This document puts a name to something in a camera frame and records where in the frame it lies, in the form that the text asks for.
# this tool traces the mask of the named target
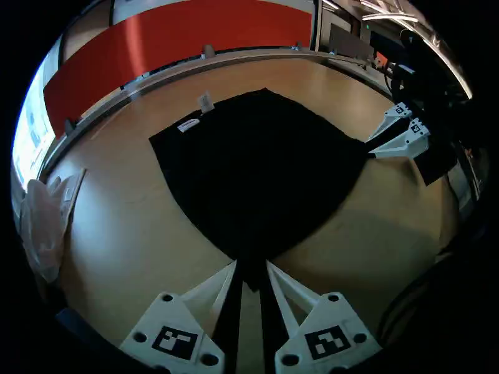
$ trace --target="white label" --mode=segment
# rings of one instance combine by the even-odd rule
[[[187,122],[184,122],[182,123],[180,126],[178,126],[177,128],[181,131],[181,132],[186,132],[187,130],[189,130],[191,127],[194,127],[195,125],[197,125],[199,123],[199,120],[198,119],[195,119],[193,118],[192,120],[189,120]]]
[[[198,97],[198,104],[201,107],[201,112],[203,112],[203,114],[215,109],[208,91],[206,91],[204,95]]]

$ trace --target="plastic bag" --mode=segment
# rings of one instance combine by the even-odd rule
[[[47,282],[59,276],[64,233],[85,170],[49,186],[38,180],[27,184],[21,206],[21,237],[29,265]]]

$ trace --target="red wall panel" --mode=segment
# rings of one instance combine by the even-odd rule
[[[130,17],[78,50],[44,89],[57,137],[64,120],[137,76],[201,53],[238,47],[308,46],[311,15],[259,0],[188,0]]]

